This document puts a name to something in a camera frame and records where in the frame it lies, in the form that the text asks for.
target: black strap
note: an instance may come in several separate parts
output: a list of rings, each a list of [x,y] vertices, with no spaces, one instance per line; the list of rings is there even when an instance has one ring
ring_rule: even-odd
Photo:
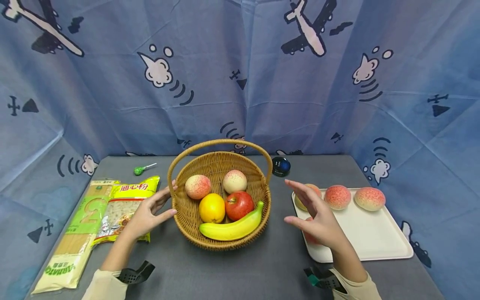
[[[338,278],[330,270],[321,272],[317,267],[310,267],[303,269],[303,271],[312,286],[317,288],[336,289],[341,293],[347,293]]]
[[[155,269],[155,266],[144,261],[142,266],[138,270],[133,269],[123,269],[120,273],[119,280],[126,284],[137,284],[146,281],[150,274]]]

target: white tray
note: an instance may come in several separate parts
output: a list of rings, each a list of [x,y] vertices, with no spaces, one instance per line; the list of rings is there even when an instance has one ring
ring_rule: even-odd
[[[413,249],[405,238],[392,215],[386,207],[377,212],[369,212],[357,206],[353,196],[358,189],[348,189],[352,194],[352,200],[348,207],[341,211],[333,211],[334,215],[355,248],[361,261],[373,261],[384,259],[403,259],[413,256]],[[295,193],[292,193],[292,202],[295,212],[300,219],[305,220],[310,214],[297,208],[295,205]],[[319,263],[331,263],[332,253],[330,249],[307,243],[303,236],[308,254]]]

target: fabric backdrop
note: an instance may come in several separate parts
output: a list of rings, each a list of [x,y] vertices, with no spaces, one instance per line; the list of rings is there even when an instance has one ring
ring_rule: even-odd
[[[352,155],[445,297],[480,293],[480,2],[0,4],[0,298],[26,294],[102,158],[225,137]]]

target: banana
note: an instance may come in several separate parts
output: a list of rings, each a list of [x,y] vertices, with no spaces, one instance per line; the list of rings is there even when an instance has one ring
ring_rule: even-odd
[[[228,224],[203,223],[200,232],[213,240],[238,240],[252,233],[262,221],[264,203],[259,201],[257,207],[240,220]]]

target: yellow package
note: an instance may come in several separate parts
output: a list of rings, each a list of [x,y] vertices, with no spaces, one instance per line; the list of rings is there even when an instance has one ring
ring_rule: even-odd
[[[120,182],[117,182],[118,184],[112,188],[111,199],[108,202],[107,210],[93,245],[115,241],[140,203],[155,194],[159,181],[159,176],[152,176],[138,184],[120,184]],[[138,240],[150,242],[150,233]]]
[[[77,288],[107,208],[113,180],[93,180],[32,294]]]

